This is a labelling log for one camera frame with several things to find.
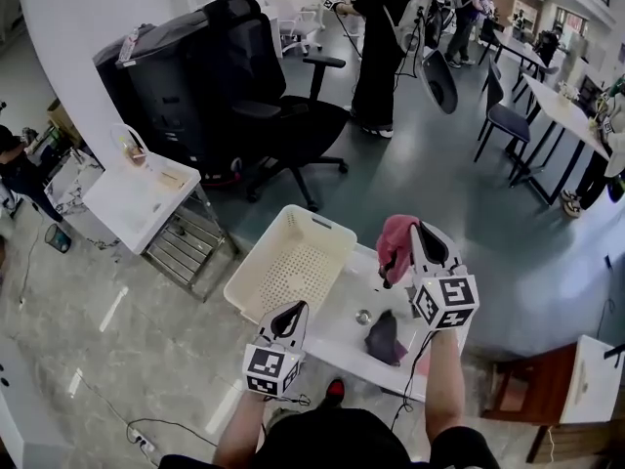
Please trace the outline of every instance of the white chair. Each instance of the white chair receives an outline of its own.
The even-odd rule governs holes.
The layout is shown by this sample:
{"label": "white chair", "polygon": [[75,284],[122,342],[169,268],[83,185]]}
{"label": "white chair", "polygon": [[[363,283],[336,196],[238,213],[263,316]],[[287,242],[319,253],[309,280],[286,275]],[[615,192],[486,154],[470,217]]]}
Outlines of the white chair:
{"label": "white chair", "polygon": [[282,54],[290,49],[300,47],[304,56],[309,54],[308,47],[322,47],[308,36],[321,29],[321,24],[315,20],[316,11],[301,11],[295,8],[291,0],[269,0],[269,4],[277,9],[277,23],[282,39],[295,40],[282,49]]}

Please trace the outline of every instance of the gray floor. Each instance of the gray floor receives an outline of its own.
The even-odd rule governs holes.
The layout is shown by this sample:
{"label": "gray floor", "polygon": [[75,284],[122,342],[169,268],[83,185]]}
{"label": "gray floor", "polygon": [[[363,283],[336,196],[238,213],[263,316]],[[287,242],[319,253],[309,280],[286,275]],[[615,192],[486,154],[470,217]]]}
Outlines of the gray floor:
{"label": "gray floor", "polygon": [[[326,52],[351,59],[346,69],[328,72],[322,94],[337,104],[348,102],[357,65],[349,43],[330,26],[322,40]],[[502,65],[510,84],[514,64]],[[290,92],[304,94],[312,70],[296,59],[285,60],[284,66]],[[354,229],[367,245],[392,213],[419,215],[453,235],[478,276],[482,308],[471,332],[473,346],[530,354],[567,343],[582,331],[596,332],[603,300],[611,293],[614,310],[606,309],[602,330],[608,334],[621,314],[622,301],[615,294],[621,294],[622,287],[609,286],[603,257],[609,253],[622,279],[622,264],[617,263],[623,249],[620,208],[603,200],[570,224],[556,208],[545,210],[527,189],[508,190],[503,136],[494,137],[479,165],[473,165],[483,120],[479,87],[484,71],[454,74],[463,99],[453,116],[437,115],[414,82],[402,79],[392,141],[350,127],[331,151],[350,161],[350,175],[330,169],[306,171],[324,205],[322,214]],[[541,124],[545,121],[538,120],[537,131]],[[562,145],[550,170],[558,170],[568,151],[570,147]],[[233,192],[211,194],[229,227],[250,240],[285,204],[301,203],[287,176],[269,186],[255,205]],[[42,221],[28,204],[17,214],[16,224],[2,268],[0,330],[20,344],[36,384],[75,446],[66,467],[149,467],[125,439],[125,423],[141,417],[181,422],[217,442],[240,387],[244,346],[255,331],[224,299],[224,281],[216,283],[213,295],[201,305],[122,246],[98,251],[73,234],[72,248],[60,254],[43,242],[48,220]],[[225,261],[222,266],[228,267],[227,273],[235,268]],[[220,273],[215,271],[213,280]],[[100,331],[124,287],[128,294]],[[479,419],[489,368],[470,353],[463,362],[467,424],[484,433],[502,467],[525,467],[536,428]],[[77,370],[82,381],[72,397],[68,390]],[[335,368],[308,359],[294,387],[316,403],[336,374],[340,372]],[[354,377],[346,380],[347,405],[371,409],[391,423],[399,399]],[[429,455],[422,412],[416,405],[396,428],[415,460]],[[152,423],[138,428],[158,446],[154,461],[171,452],[212,457],[210,445],[179,428]],[[589,463],[551,467],[581,469]]]}
{"label": "gray floor", "polygon": [[[317,36],[323,54],[344,59],[348,65],[328,68],[320,97],[343,106],[351,102],[359,62],[336,18],[326,14],[325,21],[327,29]],[[471,44],[475,59],[482,50]],[[288,54],[282,62],[287,93],[306,96],[313,67]],[[505,102],[511,103],[518,63],[502,57],[500,66]],[[417,80],[402,77],[395,94],[392,140],[362,133],[350,124],[328,152],[350,163],[347,176],[325,165],[304,169],[322,206],[319,214],[352,229],[358,241],[370,247],[393,214],[416,215],[453,237],[478,278],[482,306],[470,333],[470,343],[476,347],[533,355],[570,343],[581,333],[597,335],[609,297],[614,299],[614,310],[606,305],[602,338],[614,344],[625,341],[625,296],[614,286],[623,279],[625,201],[614,205],[604,195],[581,219],[571,222],[557,204],[546,207],[528,185],[510,190],[511,165],[502,155],[509,138],[497,131],[474,164],[484,121],[485,96],[480,89],[486,71],[487,61],[453,70],[460,102],[449,116],[433,107]],[[519,102],[520,111],[526,103],[527,95]],[[531,126],[534,142],[548,125],[544,115],[536,119]],[[553,141],[559,132],[555,131]],[[562,139],[539,177],[546,189],[560,179],[576,143],[571,134]],[[586,149],[570,186],[576,187],[589,158]],[[253,206],[245,201],[244,186],[210,195],[230,230],[251,241],[260,237],[284,205],[306,206],[290,173],[267,185]],[[613,275],[605,256],[614,266]]]}

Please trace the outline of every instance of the white basket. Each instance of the white basket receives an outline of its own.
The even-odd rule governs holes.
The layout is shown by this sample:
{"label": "white basket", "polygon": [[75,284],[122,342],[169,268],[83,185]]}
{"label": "white basket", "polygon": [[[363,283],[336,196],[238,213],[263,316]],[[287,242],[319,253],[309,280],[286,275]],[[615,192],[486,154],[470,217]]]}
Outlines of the white basket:
{"label": "white basket", "polygon": [[353,231],[287,205],[229,280],[224,295],[254,323],[282,304],[300,300],[308,303],[312,316],[355,242]]}

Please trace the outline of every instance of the pink cloth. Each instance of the pink cloth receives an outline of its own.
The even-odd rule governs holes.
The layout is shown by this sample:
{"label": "pink cloth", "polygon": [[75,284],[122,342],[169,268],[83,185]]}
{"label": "pink cloth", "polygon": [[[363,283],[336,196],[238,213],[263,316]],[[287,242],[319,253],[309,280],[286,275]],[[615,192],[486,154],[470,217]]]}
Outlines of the pink cloth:
{"label": "pink cloth", "polygon": [[382,271],[393,260],[393,255],[396,253],[395,266],[386,273],[386,280],[392,285],[398,283],[410,267],[410,254],[412,253],[410,226],[413,224],[418,226],[420,221],[411,215],[389,217],[376,243]]}

